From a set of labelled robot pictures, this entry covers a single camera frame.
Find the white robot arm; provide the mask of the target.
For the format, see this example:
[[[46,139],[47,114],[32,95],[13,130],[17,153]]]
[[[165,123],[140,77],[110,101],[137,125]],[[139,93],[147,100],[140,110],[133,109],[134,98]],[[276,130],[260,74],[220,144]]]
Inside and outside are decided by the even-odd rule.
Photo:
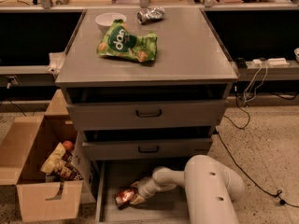
[[[130,204],[143,203],[158,192],[185,189],[191,224],[239,224],[233,202],[245,192],[238,173],[205,155],[190,158],[183,171],[156,168],[152,176],[134,183]]]

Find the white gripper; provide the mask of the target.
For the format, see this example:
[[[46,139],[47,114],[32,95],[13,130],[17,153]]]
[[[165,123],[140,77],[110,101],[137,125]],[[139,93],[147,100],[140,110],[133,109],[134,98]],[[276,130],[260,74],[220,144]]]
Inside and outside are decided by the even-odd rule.
[[[138,194],[130,201],[131,205],[138,205],[151,198],[156,193],[166,192],[174,189],[175,184],[158,184],[152,177],[145,177],[140,181],[135,181],[131,187],[138,190]]]

